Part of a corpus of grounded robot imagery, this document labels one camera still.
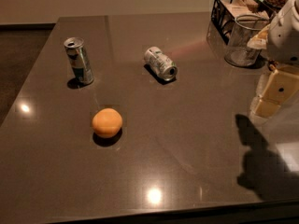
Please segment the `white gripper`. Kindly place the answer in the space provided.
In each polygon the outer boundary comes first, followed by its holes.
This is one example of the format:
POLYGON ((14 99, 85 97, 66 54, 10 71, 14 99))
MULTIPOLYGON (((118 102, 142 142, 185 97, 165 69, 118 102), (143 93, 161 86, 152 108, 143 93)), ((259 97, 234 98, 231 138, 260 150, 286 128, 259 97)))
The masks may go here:
POLYGON ((272 60, 285 63, 280 67, 271 65, 271 71, 261 75, 251 103, 254 115, 270 118, 299 90, 299 67, 296 66, 299 64, 299 0, 288 0, 270 25, 252 37, 247 46, 267 47, 272 60))

